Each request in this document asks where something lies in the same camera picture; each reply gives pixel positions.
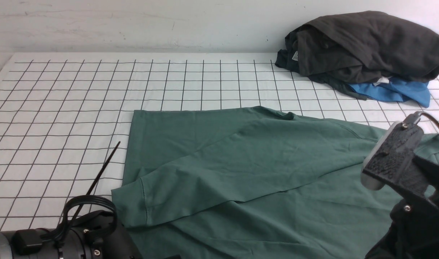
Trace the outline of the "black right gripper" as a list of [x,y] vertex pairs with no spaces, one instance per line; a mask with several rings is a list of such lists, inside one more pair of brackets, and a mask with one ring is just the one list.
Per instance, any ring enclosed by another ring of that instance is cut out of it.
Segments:
[[406,193],[367,259],[439,259],[439,164],[414,155],[399,178]]

